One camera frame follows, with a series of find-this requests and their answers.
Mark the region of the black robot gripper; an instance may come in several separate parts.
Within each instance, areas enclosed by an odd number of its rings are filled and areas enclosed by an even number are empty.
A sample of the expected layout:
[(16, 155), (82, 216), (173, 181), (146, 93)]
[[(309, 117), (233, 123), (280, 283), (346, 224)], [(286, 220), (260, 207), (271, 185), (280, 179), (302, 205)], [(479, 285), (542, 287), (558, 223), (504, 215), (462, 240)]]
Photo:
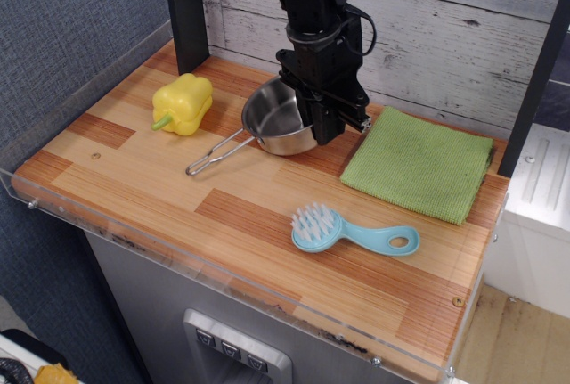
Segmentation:
[(362, 24), (347, 16), (318, 33), (286, 27), (291, 50), (280, 50), (281, 80), (295, 89), (304, 127), (313, 125), (318, 144), (328, 144), (345, 132), (346, 125), (368, 130), (369, 97), (358, 80), (362, 66)]

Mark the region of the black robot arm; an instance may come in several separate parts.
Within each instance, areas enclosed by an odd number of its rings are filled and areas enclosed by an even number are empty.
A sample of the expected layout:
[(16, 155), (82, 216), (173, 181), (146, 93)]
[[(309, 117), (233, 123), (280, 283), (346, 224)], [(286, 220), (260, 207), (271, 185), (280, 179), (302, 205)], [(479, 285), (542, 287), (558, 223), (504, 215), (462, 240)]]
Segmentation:
[(368, 50), (362, 45), (362, 21), (369, 16), (348, 0), (279, 0), (286, 12), (292, 49), (282, 49), (282, 82), (292, 87), (305, 125), (319, 145), (371, 125), (369, 97), (357, 78)]

